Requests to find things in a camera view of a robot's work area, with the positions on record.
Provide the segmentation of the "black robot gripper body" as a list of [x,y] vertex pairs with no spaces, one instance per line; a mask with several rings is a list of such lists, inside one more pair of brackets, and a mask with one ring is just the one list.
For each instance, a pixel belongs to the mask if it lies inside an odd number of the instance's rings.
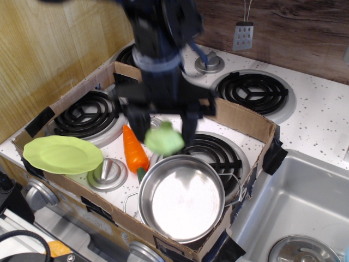
[[120,98],[141,111],[160,114],[185,114],[198,118],[216,113],[215,93],[188,82],[180,69],[175,67],[165,72],[140,71],[141,79],[114,73],[113,99],[120,110]]

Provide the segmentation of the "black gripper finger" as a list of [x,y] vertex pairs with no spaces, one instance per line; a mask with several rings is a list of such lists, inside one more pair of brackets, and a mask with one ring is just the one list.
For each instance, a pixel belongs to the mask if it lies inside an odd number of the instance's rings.
[[150,128],[150,114],[143,108],[135,105],[129,105],[126,115],[130,128],[140,142],[144,142],[147,130]]
[[187,111],[180,115],[182,119],[182,138],[186,146],[190,146],[195,137],[198,114],[195,111]]

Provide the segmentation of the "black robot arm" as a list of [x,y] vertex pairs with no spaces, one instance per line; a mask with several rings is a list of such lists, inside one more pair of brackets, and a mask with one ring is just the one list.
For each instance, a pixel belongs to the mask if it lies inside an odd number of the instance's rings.
[[110,92],[113,107],[122,112],[136,137],[143,141],[151,114],[179,115],[182,138],[191,145],[197,121],[215,115],[215,93],[188,82],[183,76],[182,50],[203,31],[202,16],[194,1],[118,1],[129,19],[135,45],[133,60],[140,80],[118,82]]

